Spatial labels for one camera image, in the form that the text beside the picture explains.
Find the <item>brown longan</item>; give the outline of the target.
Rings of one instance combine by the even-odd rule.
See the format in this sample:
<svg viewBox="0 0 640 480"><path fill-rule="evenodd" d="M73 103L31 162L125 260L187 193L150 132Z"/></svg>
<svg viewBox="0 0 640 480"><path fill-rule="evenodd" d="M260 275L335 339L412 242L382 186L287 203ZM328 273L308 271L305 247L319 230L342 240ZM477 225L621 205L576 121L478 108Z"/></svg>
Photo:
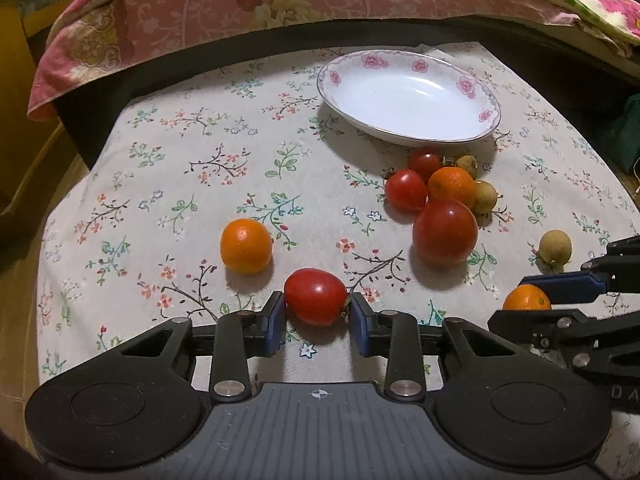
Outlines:
<svg viewBox="0 0 640 480"><path fill-rule="evenodd" d="M561 230L545 232L538 244L537 255L549 266L564 266L570 261L572 253L572 241Z"/></svg>
<svg viewBox="0 0 640 480"><path fill-rule="evenodd" d="M459 157L454 164L458 168L466 171L473 180L477 178L478 163L476 158L473 155L471 154L463 155Z"/></svg>
<svg viewBox="0 0 640 480"><path fill-rule="evenodd" d="M498 202L498 192L486 181L476 181L476 197L472 207L474 214L490 214Z"/></svg>

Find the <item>oval red tomato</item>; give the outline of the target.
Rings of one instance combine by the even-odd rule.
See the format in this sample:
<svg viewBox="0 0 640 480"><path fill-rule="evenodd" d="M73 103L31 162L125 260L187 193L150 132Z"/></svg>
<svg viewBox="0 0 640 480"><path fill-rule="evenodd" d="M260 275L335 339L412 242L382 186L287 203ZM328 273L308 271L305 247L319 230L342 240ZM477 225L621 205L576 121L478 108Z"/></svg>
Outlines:
<svg viewBox="0 0 640 480"><path fill-rule="evenodd" d="M299 269L284 283L288 315L311 326L333 325L342 315L347 297L342 281L319 269Z"/></svg>

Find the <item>orange tangerine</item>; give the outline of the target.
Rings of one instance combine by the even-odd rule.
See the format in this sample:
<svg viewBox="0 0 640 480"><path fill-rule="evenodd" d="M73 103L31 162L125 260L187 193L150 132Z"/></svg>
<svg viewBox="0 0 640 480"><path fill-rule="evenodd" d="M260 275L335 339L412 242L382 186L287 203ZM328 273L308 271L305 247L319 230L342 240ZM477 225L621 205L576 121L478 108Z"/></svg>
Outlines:
<svg viewBox="0 0 640 480"><path fill-rule="evenodd" d="M476 200L476 182L459 167L442 167L427 181L428 197L436 200L456 200L472 208Z"/></svg>
<svg viewBox="0 0 640 480"><path fill-rule="evenodd" d="M272 240L257 220L236 219L221 233L220 258L231 271L242 275L262 272L271 261Z"/></svg>

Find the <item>small tangerine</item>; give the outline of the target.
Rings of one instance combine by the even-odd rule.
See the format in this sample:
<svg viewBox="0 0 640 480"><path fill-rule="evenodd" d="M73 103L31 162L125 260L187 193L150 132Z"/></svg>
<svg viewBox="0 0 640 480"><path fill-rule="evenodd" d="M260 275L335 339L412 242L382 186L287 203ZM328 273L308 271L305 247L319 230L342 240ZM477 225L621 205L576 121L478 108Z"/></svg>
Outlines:
<svg viewBox="0 0 640 480"><path fill-rule="evenodd" d="M547 311L551 310L548 296L538 287L521 284L514 288L503 301L505 311Z"/></svg>

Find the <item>large dark red tomato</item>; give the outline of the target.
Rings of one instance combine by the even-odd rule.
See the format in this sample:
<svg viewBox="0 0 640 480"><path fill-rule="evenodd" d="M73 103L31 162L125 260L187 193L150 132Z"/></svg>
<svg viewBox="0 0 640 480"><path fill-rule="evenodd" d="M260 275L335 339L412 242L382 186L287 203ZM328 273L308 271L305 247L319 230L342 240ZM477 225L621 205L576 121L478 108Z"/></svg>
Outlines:
<svg viewBox="0 0 640 480"><path fill-rule="evenodd" d="M464 263L477 242L478 226L469 208L456 200L430 198L414 220L412 247L429 266Z"/></svg>

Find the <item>small red tomato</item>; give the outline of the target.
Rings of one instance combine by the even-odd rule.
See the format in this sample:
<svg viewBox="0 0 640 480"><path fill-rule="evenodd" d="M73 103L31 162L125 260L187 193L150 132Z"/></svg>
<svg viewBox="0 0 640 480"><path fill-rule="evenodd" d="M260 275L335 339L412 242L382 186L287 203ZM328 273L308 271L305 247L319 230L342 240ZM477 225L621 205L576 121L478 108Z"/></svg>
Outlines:
<svg viewBox="0 0 640 480"><path fill-rule="evenodd" d="M407 167L427 183L430 177L442 168L442 156L431 148L415 148L409 153Z"/></svg>
<svg viewBox="0 0 640 480"><path fill-rule="evenodd" d="M406 214L420 212L427 202L428 189L420 174L410 169L394 172L386 181L386 200Z"/></svg>

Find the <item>green cloth bag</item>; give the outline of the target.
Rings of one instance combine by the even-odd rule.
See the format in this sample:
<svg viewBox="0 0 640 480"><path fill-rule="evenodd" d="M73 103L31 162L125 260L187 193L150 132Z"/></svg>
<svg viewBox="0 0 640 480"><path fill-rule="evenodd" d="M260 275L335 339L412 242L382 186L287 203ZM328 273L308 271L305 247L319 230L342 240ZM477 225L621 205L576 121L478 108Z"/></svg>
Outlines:
<svg viewBox="0 0 640 480"><path fill-rule="evenodd" d="M640 151L640 94L631 96L604 135L604 150L614 164L630 174Z"/></svg>

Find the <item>floral white tablecloth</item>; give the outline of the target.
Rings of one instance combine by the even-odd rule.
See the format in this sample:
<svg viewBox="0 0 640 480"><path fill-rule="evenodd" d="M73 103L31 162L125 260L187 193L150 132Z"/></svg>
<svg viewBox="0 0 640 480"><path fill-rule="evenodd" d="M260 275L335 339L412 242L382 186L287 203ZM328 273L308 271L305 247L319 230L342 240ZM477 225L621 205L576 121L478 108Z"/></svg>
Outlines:
<svg viewBox="0 0 640 480"><path fill-rule="evenodd" d="M420 323L483 323L537 269L544 232L560 229L573 262L638 230L636 207L604 160L537 91L478 44L457 63L496 92L499 127L465 151L498 203L464 266L433 285L410 254L410 224L386 204L408 152L356 130L322 102L329 50L291 53L197 76L128 105L92 173L52 212L39 268L38 359L50 382L168 318L195 325L259 308L301 266L335 274L375 309ZM272 257L229 270L226 225L254 219Z"/></svg>

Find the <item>white floral porcelain plate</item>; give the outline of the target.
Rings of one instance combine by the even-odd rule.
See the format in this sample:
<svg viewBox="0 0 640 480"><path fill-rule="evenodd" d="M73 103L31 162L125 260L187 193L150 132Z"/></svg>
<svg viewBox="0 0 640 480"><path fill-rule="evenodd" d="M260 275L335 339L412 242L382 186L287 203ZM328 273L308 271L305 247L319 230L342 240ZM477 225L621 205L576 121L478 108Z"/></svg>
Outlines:
<svg viewBox="0 0 640 480"><path fill-rule="evenodd" d="M484 82L423 53L350 52L322 66L317 88L352 126L410 148L474 142L501 122L498 99Z"/></svg>

